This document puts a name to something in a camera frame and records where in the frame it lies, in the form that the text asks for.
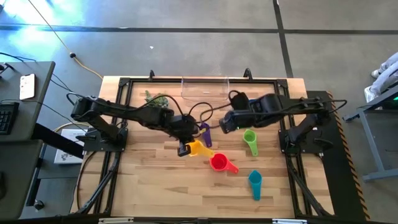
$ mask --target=black keyboard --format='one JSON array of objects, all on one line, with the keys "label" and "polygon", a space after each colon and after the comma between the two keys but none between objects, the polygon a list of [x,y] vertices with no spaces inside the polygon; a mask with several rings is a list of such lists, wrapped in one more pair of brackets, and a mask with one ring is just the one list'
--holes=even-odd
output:
[{"label": "black keyboard", "polygon": [[17,117],[19,103],[0,103],[0,134],[10,134]]}]

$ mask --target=purple measuring cup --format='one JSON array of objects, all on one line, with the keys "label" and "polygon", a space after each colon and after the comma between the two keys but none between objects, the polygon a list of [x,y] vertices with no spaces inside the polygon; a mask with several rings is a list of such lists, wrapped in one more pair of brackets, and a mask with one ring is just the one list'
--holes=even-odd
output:
[{"label": "purple measuring cup", "polygon": [[210,136],[210,126],[206,123],[202,123],[200,125],[200,129],[206,129],[206,131],[204,133],[202,133],[202,138],[205,140],[206,143],[206,147],[211,147],[212,143],[211,143],[211,136]]}]

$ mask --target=concrete floor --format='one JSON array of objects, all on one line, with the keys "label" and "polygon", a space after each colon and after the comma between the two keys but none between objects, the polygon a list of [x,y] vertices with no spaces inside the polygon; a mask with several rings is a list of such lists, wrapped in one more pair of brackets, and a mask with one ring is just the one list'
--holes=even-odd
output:
[{"label": "concrete floor", "polygon": [[[51,24],[88,27],[176,27],[276,29],[272,0],[35,0]],[[285,29],[397,30],[396,0],[279,0]],[[44,24],[26,0],[8,0],[0,25]],[[227,75],[240,77],[249,67],[255,77],[286,77],[278,34],[59,32],[81,61],[102,75]],[[398,49],[397,35],[286,34],[294,77],[304,78],[308,90],[329,90],[348,100],[340,114],[364,105],[363,88],[369,73]],[[0,30],[0,51],[56,62],[54,73],[72,90],[97,95],[101,80],[79,67],[53,33],[36,26]],[[12,61],[1,56],[0,61]],[[51,84],[45,103],[68,115],[66,91]],[[49,128],[65,123],[44,108],[39,122]],[[376,166],[362,125],[343,124],[359,175]],[[48,205],[66,195],[65,204],[48,206],[22,217],[65,214],[76,179],[49,179],[38,198]],[[398,178],[362,183],[372,220],[398,220]]]}]

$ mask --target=wooden table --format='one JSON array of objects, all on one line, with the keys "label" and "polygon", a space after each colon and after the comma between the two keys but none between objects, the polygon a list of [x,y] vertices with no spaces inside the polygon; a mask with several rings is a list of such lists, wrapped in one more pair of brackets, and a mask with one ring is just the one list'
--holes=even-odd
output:
[{"label": "wooden table", "polygon": [[[104,77],[99,97],[115,101],[120,77]],[[291,98],[306,97],[304,80],[288,78]],[[230,90],[244,91],[249,98],[273,93],[269,84],[230,84]],[[145,90],[154,95],[172,95],[184,112],[200,101],[181,97],[180,83],[135,83],[132,88],[131,106],[145,103]],[[227,101],[211,102],[219,106]],[[177,107],[170,101],[170,108]],[[206,105],[198,106],[192,113],[196,119]],[[210,125],[218,124],[228,108],[215,111]],[[304,116],[296,116],[299,124]],[[247,144],[242,140],[244,130],[223,134],[221,129],[212,129],[211,138],[216,152],[225,153],[239,167],[238,174],[214,172],[205,157],[178,157],[178,142],[160,131],[149,130],[130,121],[126,150],[119,166],[114,195],[113,217],[223,217],[223,218],[288,218],[294,217],[289,180],[284,155],[280,153],[277,132],[279,123],[257,132],[259,156],[252,157]],[[84,203],[98,185],[104,153],[97,153],[89,161],[80,185],[80,203]],[[321,160],[304,154],[303,164],[307,185],[317,200],[333,213],[328,184]],[[258,170],[263,176],[261,199],[252,199],[248,175]],[[108,197],[104,191],[103,206]],[[302,194],[298,191],[303,209]],[[76,200],[71,212],[76,211]]]}]

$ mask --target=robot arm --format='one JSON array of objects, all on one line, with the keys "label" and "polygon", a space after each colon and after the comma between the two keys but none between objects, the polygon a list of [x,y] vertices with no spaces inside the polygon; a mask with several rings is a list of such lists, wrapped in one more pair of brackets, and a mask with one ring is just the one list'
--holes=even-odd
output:
[{"label": "robot arm", "polygon": [[144,127],[167,133],[180,141],[178,156],[185,156],[190,152],[186,143],[193,141],[193,135],[199,132],[196,120],[189,114],[174,115],[168,108],[144,106],[135,108],[123,106],[101,98],[85,96],[79,98],[72,111],[71,117],[75,121],[87,122],[101,133],[104,141],[118,142],[123,136],[116,125],[108,124],[101,115],[137,121]]},{"label": "robot arm", "polygon": [[297,142],[318,124],[329,120],[326,101],[321,98],[290,99],[283,95],[267,94],[255,100],[248,100],[246,94],[238,93],[230,99],[233,110],[219,120],[225,134],[239,128],[262,128],[276,123],[285,115],[311,114],[298,126],[288,130],[290,142]]}]

